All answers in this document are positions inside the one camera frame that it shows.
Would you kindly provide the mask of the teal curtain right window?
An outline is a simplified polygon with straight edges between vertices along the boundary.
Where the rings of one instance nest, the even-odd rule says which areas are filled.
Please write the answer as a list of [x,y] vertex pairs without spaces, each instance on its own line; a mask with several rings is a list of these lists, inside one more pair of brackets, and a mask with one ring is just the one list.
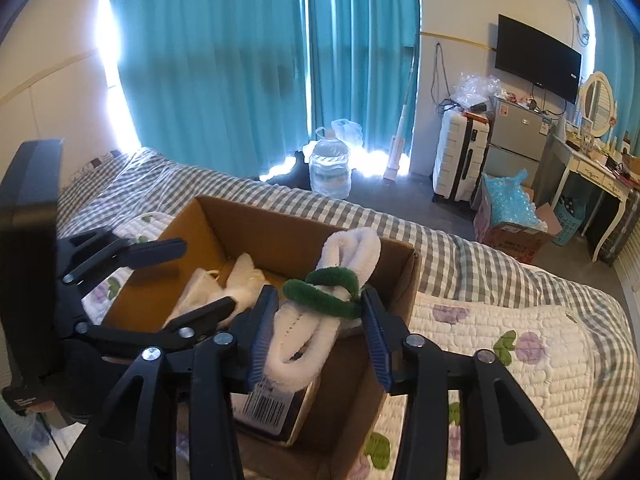
[[639,155],[639,34],[614,0],[589,0],[596,26],[594,67],[608,77],[618,102],[612,135],[622,146],[628,136],[631,154]]

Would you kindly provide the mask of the white towel green band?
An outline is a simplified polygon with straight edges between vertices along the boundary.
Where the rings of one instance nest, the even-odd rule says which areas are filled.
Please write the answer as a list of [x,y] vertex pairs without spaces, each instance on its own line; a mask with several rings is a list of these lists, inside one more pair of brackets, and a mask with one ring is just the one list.
[[360,323],[360,294],[381,248],[375,229],[337,231],[324,242],[317,266],[306,278],[283,284],[264,367],[276,388],[296,392],[310,385],[341,330]]

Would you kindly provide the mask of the teal curtain middle panel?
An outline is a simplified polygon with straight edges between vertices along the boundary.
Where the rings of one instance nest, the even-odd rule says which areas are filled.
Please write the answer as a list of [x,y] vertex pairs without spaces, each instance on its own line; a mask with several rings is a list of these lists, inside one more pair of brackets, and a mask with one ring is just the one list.
[[367,151],[395,133],[412,137],[419,69],[420,0],[307,0],[310,117],[348,119]]

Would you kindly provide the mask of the oval white vanity mirror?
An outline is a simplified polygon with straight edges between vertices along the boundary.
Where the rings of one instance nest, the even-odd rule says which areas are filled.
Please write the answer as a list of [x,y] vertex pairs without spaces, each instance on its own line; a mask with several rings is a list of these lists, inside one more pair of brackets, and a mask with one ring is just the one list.
[[589,119],[591,134],[602,138],[617,122],[617,103],[608,77],[593,72],[582,84],[578,94],[578,117]]

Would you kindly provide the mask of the white dressing table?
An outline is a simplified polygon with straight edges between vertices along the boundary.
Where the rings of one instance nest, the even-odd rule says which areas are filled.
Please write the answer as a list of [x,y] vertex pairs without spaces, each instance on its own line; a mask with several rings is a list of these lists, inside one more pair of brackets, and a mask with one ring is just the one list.
[[601,235],[600,240],[598,240],[598,244],[593,249],[591,261],[596,262],[599,259],[604,243],[617,228],[620,220],[623,219],[631,187],[622,182],[615,172],[608,170],[608,168],[602,166],[598,162],[594,162],[580,151],[574,150],[574,148],[568,146],[557,136],[551,137],[550,150],[551,157],[553,159],[557,159],[563,165],[563,172],[552,196],[552,208],[554,208],[558,203],[570,176],[577,176],[580,180],[588,182],[591,186],[599,190],[596,206],[594,206],[591,211],[591,214],[582,229],[582,234],[586,234],[591,226],[592,220],[602,205],[605,195],[612,196],[617,200],[615,216]]

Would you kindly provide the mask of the white sock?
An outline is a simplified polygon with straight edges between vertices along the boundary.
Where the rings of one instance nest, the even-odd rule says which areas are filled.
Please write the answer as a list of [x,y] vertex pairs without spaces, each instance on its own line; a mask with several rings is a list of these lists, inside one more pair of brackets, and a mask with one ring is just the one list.
[[257,269],[250,255],[244,252],[235,260],[235,264],[227,278],[226,287],[222,296],[230,297],[235,307],[233,311],[218,323],[220,328],[228,328],[232,321],[242,312],[250,310],[262,291],[269,282]]

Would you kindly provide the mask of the large clear water bottle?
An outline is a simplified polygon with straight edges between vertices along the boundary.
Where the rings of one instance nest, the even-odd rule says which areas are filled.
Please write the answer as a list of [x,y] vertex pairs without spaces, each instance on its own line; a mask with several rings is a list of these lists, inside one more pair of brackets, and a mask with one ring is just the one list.
[[352,189],[349,148],[332,129],[321,129],[309,159],[311,189],[318,194],[344,200]]

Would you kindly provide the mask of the clear plastic bag pile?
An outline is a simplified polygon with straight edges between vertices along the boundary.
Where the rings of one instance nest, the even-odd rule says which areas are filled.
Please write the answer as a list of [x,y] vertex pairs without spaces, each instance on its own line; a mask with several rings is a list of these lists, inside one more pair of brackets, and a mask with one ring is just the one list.
[[486,110],[494,108],[494,99],[502,96],[502,81],[494,76],[482,76],[476,73],[462,73],[454,86],[451,99],[465,110],[483,104]]

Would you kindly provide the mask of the silver mini fridge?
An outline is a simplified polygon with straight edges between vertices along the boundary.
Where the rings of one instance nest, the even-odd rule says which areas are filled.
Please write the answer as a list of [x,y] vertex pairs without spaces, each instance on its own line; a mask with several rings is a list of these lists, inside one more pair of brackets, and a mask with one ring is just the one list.
[[488,176],[504,178],[525,170],[527,177],[523,184],[532,188],[547,143],[549,124],[541,114],[498,96],[494,96],[491,103],[494,121],[484,171]]

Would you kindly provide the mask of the grey checked bed sheet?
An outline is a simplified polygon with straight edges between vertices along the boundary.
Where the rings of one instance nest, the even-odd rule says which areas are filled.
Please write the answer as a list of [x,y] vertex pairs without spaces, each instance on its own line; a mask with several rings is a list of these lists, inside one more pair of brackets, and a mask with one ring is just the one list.
[[580,478],[597,479],[613,466],[639,405],[639,359],[626,312],[602,290],[526,266],[483,244],[390,214],[309,191],[178,164],[149,148],[101,159],[63,188],[58,232],[69,236],[121,224],[153,211],[175,216],[192,198],[210,195],[339,228],[373,226],[422,257],[419,292],[504,308],[555,304],[586,326],[594,344],[594,393],[577,453]]

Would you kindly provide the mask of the teal curtain left panel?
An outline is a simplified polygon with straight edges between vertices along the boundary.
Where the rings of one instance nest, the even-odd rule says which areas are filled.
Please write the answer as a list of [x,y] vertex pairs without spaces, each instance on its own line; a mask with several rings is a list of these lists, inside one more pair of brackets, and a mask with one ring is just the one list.
[[110,0],[140,143],[258,177],[308,141],[300,0]]

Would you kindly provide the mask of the brown cardboard box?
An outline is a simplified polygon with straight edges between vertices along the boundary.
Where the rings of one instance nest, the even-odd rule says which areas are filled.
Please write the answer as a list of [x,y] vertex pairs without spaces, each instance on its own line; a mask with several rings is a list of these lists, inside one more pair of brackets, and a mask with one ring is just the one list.
[[164,237],[184,240],[184,256],[134,271],[104,325],[163,328],[199,270],[219,272],[234,295],[231,273],[249,256],[280,299],[266,376],[286,392],[309,389],[312,402],[290,445],[241,436],[242,462],[270,479],[346,478],[384,399],[360,319],[346,307],[373,287],[387,310],[410,318],[420,266],[414,247],[372,228],[339,229],[213,196],[191,200]]

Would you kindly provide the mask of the teal laundry basket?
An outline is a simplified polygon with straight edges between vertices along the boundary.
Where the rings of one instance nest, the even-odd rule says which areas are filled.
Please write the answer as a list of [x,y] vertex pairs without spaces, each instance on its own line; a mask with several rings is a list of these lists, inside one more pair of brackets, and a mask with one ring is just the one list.
[[578,198],[562,195],[554,207],[555,217],[561,226],[561,231],[552,240],[555,245],[564,246],[576,234],[585,220],[586,205]]

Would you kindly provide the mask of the red cardboard box on floor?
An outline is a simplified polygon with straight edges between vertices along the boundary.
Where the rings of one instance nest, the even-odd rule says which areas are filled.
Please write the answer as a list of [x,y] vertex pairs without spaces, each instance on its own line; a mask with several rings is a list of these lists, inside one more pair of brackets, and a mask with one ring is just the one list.
[[536,209],[537,218],[547,223],[547,232],[510,222],[491,226],[490,214],[491,206],[488,197],[484,196],[473,221],[475,239],[521,263],[532,263],[540,248],[562,231],[562,226],[549,204],[543,204]]

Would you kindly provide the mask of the floral white quilt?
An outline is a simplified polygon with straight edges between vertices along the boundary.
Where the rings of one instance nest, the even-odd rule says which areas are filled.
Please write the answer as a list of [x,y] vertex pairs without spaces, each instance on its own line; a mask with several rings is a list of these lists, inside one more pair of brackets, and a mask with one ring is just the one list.
[[573,479],[592,356],[558,308],[432,299],[416,320],[420,258],[348,231],[200,197],[164,232],[186,252],[135,270],[99,325],[131,362],[117,389],[146,408],[186,361],[191,474],[344,479],[386,396],[403,396],[398,479]]

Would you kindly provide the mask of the black wall television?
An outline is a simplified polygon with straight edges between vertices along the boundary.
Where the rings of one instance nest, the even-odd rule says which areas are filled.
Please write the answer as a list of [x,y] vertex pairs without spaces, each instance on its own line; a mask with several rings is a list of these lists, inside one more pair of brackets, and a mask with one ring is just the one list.
[[574,104],[582,55],[541,30],[499,14],[495,68]]

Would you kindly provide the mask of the white suitcase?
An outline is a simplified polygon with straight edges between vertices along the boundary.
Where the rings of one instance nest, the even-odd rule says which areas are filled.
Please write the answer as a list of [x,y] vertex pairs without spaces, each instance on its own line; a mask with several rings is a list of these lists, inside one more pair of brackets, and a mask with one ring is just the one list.
[[482,172],[490,133],[484,115],[457,108],[447,110],[440,123],[432,173],[435,200],[472,200]]

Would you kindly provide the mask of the blue plastic bag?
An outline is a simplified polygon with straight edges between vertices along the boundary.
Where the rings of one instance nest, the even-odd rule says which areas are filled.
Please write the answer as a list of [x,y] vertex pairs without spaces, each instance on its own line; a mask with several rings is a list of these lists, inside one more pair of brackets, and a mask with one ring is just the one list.
[[536,207],[522,187],[528,177],[526,169],[513,177],[491,177],[484,174],[484,185],[490,206],[490,225],[502,222],[545,230],[546,226],[536,215]]

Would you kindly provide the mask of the teal curtain panel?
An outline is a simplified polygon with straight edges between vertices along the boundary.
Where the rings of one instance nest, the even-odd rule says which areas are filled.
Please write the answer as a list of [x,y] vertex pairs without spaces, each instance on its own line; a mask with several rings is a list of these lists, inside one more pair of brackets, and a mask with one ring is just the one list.
[[300,0],[110,0],[140,143],[258,177],[308,141]]
[[307,0],[310,117],[348,119],[367,151],[395,133],[412,137],[419,69],[420,0]]

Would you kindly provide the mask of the white face mask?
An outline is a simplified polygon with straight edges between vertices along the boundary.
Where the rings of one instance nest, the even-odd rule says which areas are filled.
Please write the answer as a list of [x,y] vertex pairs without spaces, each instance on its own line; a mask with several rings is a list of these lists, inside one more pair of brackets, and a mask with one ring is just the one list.
[[166,318],[164,326],[174,318],[188,314],[223,297],[224,288],[218,283],[218,275],[217,270],[206,271],[197,268],[183,289],[171,314]]

